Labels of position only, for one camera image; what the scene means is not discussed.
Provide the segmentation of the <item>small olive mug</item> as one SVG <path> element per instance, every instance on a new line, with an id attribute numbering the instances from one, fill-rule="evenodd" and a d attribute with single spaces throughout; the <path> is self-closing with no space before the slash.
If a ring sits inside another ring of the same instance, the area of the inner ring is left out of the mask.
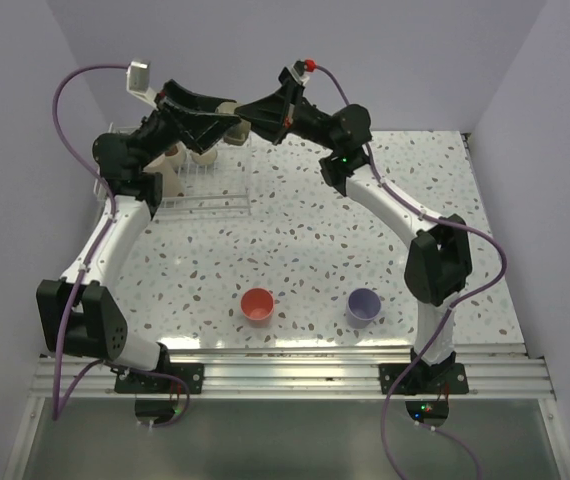
<path id="1" fill-rule="evenodd" d="M 217 106 L 216 112 L 219 114 L 236 114 L 236 109 L 239 106 L 238 102 L 226 101 Z M 251 123 L 241 119 L 226 131 L 223 141 L 228 145 L 243 146 L 249 138 L 250 131 Z"/>

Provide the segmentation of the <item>beige tall cup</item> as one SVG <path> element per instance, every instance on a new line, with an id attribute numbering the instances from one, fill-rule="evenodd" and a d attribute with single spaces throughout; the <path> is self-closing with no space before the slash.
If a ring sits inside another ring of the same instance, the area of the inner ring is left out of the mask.
<path id="1" fill-rule="evenodd" d="M 162 196 L 164 198 L 184 195 L 184 186 L 178 175 L 180 170 L 173 170 L 164 154 L 148 164 L 144 171 L 146 173 L 159 173 L 162 176 Z"/>

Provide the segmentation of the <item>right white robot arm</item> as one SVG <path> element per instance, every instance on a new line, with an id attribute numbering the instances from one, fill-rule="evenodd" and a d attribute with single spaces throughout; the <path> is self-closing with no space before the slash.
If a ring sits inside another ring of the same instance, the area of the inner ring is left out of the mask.
<path id="1" fill-rule="evenodd" d="M 373 213 L 407 247 L 404 281 L 417 301 L 416 339 L 409 364 L 391 375 L 387 392 L 434 393 L 456 364 L 450 319 L 472 271 L 465 223 L 456 215 L 443 218 L 405 193 L 392 194 L 390 181 L 375 170 L 368 110 L 346 103 L 333 114 L 323 112 L 304 96 L 307 79 L 299 66 L 284 69 L 274 93 L 234 112 L 274 145 L 292 134 L 329 150 L 319 162 L 325 183 Z"/>

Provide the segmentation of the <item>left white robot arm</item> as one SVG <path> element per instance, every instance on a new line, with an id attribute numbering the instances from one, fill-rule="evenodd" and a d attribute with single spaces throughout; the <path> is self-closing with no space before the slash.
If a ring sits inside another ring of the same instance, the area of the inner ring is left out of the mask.
<path id="1" fill-rule="evenodd" d="M 92 155 L 108 200 L 99 223 L 76 260 L 57 280 L 36 291 L 47 348 L 138 370 L 150 392 L 166 390 L 172 367 L 161 344 L 130 332 L 110 289 L 136 239 L 150 224 L 163 198 L 163 179 L 147 166 L 178 143 L 202 154 L 240 123 L 229 99 L 195 94 L 168 81 L 155 108 L 128 132 L 99 135 Z"/>

